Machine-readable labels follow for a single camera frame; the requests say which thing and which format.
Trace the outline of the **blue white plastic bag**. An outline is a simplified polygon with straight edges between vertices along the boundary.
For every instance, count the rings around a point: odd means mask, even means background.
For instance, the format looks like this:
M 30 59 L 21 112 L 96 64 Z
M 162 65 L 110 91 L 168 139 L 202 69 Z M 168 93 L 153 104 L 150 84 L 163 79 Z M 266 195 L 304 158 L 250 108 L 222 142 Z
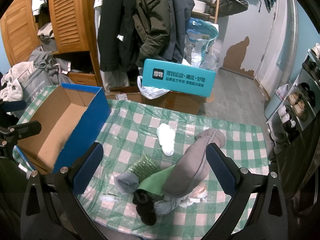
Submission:
M 185 31 L 185 61 L 193 67 L 218 72 L 222 64 L 219 53 L 214 51 L 218 36 L 218 24 L 191 17 Z

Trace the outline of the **dark grey hanging coat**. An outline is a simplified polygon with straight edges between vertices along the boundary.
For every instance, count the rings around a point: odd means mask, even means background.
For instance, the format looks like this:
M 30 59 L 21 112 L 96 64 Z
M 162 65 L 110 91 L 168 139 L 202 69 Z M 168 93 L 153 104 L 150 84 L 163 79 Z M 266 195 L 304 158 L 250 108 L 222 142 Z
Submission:
M 184 58 L 186 25 L 191 17 L 194 0 L 167 0 L 170 11 L 170 39 L 162 57 L 181 63 Z

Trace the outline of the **brown cardboard box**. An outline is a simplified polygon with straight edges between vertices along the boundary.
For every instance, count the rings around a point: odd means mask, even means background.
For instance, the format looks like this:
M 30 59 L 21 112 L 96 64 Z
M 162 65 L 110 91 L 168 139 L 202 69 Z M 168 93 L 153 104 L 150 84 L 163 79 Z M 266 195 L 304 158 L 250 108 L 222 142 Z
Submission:
M 106 97 L 113 100 L 131 100 L 187 114 L 198 114 L 204 103 L 213 102 L 215 99 L 213 92 L 207 98 L 180 92 L 168 92 L 157 99 L 149 100 L 140 93 L 137 86 L 111 88 Z

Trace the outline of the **grey fleece slipper sock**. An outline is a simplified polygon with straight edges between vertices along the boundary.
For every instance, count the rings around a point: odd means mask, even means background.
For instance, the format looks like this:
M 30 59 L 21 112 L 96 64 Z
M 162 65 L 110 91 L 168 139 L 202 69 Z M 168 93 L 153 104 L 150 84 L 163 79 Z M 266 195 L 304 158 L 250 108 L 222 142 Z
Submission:
M 198 134 L 195 142 L 187 148 L 172 169 L 162 186 L 163 192 L 173 198 L 181 198 L 191 193 L 209 173 L 206 147 L 211 143 L 223 147 L 225 142 L 225 135 L 218 129 L 210 128 Z

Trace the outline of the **green sparkly scrub cloth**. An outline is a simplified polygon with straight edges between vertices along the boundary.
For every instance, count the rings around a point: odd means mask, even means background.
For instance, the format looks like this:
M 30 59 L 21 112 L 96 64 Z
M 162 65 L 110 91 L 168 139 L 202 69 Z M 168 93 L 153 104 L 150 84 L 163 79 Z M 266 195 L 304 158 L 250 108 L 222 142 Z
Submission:
M 126 173 L 132 173 L 141 183 L 144 179 L 159 172 L 160 169 L 156 163 L 148 156 L 143 155 L 138 161 L 134 162 L 127 170 Z

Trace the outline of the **black hanging jacket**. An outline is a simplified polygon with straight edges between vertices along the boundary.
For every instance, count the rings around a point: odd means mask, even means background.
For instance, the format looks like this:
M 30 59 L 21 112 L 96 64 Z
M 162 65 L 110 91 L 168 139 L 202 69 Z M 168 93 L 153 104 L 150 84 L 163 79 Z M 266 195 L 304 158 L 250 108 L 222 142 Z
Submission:
M 136 0 L 103 0 L 97 39 L 103 72 L 126 73 L 135 67 L 140 43 L 135 13 Z

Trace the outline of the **teal shoe box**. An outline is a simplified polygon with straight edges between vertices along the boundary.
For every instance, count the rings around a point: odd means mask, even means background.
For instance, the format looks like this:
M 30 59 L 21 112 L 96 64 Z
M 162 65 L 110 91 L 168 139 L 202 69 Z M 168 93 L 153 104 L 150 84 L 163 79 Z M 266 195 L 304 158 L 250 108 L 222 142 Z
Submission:
M 146 59 L 142 85 L 210 97 L 216 72 L 183 64 Z

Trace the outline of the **light grey sock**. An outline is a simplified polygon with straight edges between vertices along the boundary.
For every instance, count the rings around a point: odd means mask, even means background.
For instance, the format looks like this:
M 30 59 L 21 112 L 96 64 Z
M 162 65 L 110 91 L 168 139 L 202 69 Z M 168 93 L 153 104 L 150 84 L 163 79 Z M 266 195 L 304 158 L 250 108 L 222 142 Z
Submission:
M 131 194 L 139 186 L 139 178 L 134 173 L 122 173 L 114 178 L 114 185 L 121 194 Z

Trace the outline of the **shoe rack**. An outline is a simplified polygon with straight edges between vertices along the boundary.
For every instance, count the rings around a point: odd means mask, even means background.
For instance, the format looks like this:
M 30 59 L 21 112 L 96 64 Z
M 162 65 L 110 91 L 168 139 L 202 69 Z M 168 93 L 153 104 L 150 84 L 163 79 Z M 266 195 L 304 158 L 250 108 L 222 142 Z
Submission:
M 319 43 L 309 49 L 293 82 L 275 90 L 264 116 L 278 155 L 302 133 L 319 113 Z

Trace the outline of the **olive hanging jacket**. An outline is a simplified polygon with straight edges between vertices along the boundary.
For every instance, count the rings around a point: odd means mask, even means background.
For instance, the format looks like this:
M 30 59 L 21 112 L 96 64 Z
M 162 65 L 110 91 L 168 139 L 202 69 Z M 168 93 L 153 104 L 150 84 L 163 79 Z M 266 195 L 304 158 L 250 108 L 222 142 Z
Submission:
M 138 63 L 162 55 L 169 44 L 171 32 L 170 7 L 167 0 L 136 0 L 133 15 L 140 36 Z

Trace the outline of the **white towel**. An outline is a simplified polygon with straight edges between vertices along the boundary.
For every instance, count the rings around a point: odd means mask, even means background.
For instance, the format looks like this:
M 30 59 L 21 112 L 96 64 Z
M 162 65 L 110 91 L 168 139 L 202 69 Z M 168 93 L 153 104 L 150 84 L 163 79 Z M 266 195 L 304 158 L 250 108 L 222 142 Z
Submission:
M 13 67 L 1 78 L 1 99 L 3 101 L 20 101 L 23 98 L 23 88 L 21 83 L 29 77 L 36 67 L 33 61 L 20 62 Z

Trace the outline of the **blue cardboard box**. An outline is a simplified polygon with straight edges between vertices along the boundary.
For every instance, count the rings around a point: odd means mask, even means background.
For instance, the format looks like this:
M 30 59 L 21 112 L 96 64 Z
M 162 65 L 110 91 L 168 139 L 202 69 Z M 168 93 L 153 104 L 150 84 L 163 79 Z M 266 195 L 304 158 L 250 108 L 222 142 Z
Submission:
M 111 114 L 103 88 L 62 83 L 46 87 L 19 119 L 38 121 L 38 135 L 22 139 L 15 158 L 29 170 L 55 173 L 70 167 L 96 141 Z

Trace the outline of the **white fluffy sock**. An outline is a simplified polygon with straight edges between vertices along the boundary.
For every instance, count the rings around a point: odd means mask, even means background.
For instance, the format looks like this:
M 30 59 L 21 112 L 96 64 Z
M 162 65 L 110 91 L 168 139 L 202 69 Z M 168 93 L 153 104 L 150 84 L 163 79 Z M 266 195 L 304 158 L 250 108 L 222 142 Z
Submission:
M 176 132 L 167 124 L 160 124 L 156 131 L 159 144 L 165 156 L 172 156 L 174 153 Z

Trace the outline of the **patterned white cloth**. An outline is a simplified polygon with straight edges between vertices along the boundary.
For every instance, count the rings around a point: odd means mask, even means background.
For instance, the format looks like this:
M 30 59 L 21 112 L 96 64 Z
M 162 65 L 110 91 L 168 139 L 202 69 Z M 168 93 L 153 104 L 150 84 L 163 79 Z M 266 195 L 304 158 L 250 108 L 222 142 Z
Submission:
M 197 185 L 191 193 L 181 197 L 175 198 L 170 197 L 167 194 L 164 195 L 162 200 L 156 201 L 154 203 L 154 209 L 156 216 L 162 217 L 169 214 L 171 211 L 176 209 L 176 207 L 189 207 L 193 204 L 206 203 L 208 197 L 208 191 L 205 183 L 202 181 Z

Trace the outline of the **black sock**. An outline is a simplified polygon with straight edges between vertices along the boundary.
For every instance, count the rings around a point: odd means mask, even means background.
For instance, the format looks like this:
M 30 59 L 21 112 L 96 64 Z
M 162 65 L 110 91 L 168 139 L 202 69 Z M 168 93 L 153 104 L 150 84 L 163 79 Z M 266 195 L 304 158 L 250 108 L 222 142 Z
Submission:
M 157 217 L 153 201 L 146 191 L 143 189 L 137 189 L 133 194 L 132 202 L 135 204 L 136 211 L 144 224 L 148 226 L 156 224 Z

